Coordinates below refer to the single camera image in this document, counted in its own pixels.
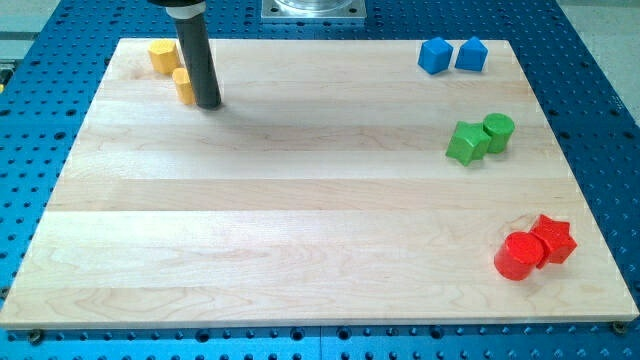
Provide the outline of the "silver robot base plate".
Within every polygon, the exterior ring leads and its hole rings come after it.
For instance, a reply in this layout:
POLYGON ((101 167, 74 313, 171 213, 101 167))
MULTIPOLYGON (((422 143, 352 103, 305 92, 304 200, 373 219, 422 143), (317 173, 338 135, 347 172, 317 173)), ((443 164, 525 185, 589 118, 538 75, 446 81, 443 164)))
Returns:
POLYGON ((262 0, 261 18, 294 19, 364 19, 365 0, 262 0))

